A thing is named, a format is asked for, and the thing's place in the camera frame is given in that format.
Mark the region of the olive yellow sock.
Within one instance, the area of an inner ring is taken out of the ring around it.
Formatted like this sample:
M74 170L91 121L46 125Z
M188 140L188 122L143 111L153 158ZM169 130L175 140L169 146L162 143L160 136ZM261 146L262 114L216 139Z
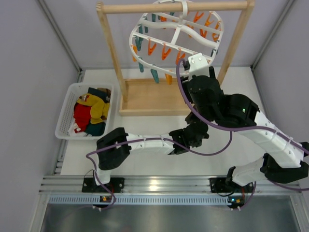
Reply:
M90 93L83 94L77 100L78 104L90 107L90 122L98 124L108 117L110 103L105 103L103 99Z

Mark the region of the red sock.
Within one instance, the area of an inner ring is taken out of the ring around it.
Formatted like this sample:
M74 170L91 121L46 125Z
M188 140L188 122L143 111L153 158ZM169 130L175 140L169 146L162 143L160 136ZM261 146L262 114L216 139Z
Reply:
M73 118L75 119L75 128L74 131L76 133L84 132L86 127L90 123L91 114L90 114L91 107L76 103L74 106L74 113Z

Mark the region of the white plastic basket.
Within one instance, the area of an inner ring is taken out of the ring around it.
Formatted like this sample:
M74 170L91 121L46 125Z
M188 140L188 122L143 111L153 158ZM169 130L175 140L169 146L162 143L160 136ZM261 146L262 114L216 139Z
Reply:
M105 130L102 135L108 131L112 116L111 112L114 109L115 91L114 85L109 83L74 83L69 86L56 125L55 136L63 140L98 140L101 136L92 136L82 133L81 135L70 134L70 128L73 126L75 119L73 118L74 105L82 94L86 94L89 88L106 88L111 91L110 109L108 111Z

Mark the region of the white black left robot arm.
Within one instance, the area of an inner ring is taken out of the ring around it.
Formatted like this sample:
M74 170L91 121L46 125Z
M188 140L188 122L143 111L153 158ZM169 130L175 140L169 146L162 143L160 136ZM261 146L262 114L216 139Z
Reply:
M200 147L202 140L208 138L208 125L198 118L188 119L187 126L183 129L157 136L137 135L127 133L123 127L116 128L97 140L97 150L112 145L115 147L97 153L95 183L98 186L108 184L112 170L118 168L129 155L179 155L190 148Z

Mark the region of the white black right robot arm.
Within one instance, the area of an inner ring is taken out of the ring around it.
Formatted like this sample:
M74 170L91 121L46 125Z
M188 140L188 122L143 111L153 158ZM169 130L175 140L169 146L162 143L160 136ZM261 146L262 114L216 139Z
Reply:
M243 94L224 94L213 67L209 75L181 77L176 71L177 84L191 110L186 118L195 123L189 134L198 139L212 126L222 131L238 133L259 146L264 154L256 161L229 168L225 178L228 188L243 187L258 180L288 184L308 177L307 142L298 143L271 123L258 105Z

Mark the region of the wooden hanger rack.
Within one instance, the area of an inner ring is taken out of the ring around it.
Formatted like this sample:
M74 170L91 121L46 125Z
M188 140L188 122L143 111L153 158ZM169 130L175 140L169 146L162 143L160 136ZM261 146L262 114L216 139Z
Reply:
M240 11L232 39L225 58L217 73L217 80L222 83L230 63L243 36L247 23L254 9L253 0L192 2L190 0L158 0L151 4L118 4L106 5L103 2L96 4L96 11L109 47L113 67L121 90L119 113L122 116L183 116L189 113L188 107L179 91L176 80L175 62L164 62L166 68L175 72L169 84L164 74L160 74L159 83L155 83L150 69L145 68L144 73L149 78L125 79L122 74L116 46L112 37L112 30L108 21L111 14L142 14L158 12L196 11Z

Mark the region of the white round clip hanger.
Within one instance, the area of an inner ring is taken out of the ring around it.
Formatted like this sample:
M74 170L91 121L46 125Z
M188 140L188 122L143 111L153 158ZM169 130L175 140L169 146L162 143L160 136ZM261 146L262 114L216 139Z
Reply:
M218 54L224 22L215 11L143 13L131 31L129 46L140 72L145 68L155 83L164 74L169 84L175 72L164 62L178 63L201 53L211 65Z

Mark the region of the pile of socks in basket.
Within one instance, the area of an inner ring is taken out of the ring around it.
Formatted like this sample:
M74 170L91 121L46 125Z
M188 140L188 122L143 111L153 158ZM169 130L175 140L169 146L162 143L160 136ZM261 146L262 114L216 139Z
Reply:
M73 108L73 122L69 127L72 137L102 136L110 109L111 90L107 88L88 88Z

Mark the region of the aluminium mounting rail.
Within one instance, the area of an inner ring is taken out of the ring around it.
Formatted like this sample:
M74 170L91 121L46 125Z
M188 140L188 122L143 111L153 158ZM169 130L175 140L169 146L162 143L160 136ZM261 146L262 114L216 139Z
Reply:
M112 176L114 190L127 194L211 194L216 176ZM82 194L87 186L82 175L45 176L41 194Z

